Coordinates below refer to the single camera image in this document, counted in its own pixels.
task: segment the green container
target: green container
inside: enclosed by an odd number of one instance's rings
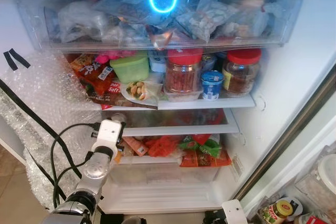
[[[149,64],[146,52],[138,52],[134,56],[110,60],[119,80],[123,83],[143,81],[149,74]]]

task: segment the floor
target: floor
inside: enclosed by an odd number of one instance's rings
[[[48,212],[30,191],[25,166],[0,145],[0,223],[39,224]],[[204,213],[139,215],[148,224],[202,224]],[[94,216],[93,224],[99,224]]]

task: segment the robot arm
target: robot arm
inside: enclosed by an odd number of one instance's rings
[[[117,155],[117,144],[124,126],[125,123],[119,118],[101,122],[97,141],[92,146],[93,155],[85,164],[76,189],[42,224],[91,224],[90,218],[99,202],[111,161]]]

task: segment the jar with yellow lid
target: jar with yellow lid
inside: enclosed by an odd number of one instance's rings
[[[293,207],[288,201],[279,200],[268,207],[261,208],[258,212],[266,223],[280,224],[293,213]]]

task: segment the bubble wrap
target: bubble wrap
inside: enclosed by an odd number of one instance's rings
[[[59,133],[71,124],[101,121],[100,111],[97,110],[99,107],[87,98],[85,90],[63,55],[43,52],[35,53],[26,59],[31,67],[26,69],[18,64],[18,70],[8,70],[1,79],[51,128]],[[50,147],[54,139],[49,133],[23,112],[2,90],[0,115],[14,129],[36,161],[52,176]],[[82,163],[87,151],[91,149],[94,143],[94,139],[90,137],[91,132],[90,127],[78,126],[62,135],[75,164]],[[60,174],[69,167],[69,163],[58,144],[54,153],[56,173]],[[24,157],[34,195],[43,206],[53,210],[52,184],[40,172],[26,150]],[[60,187],[69,195],[77,182],[78,177],[74,172],[68,171],[60,181]]]

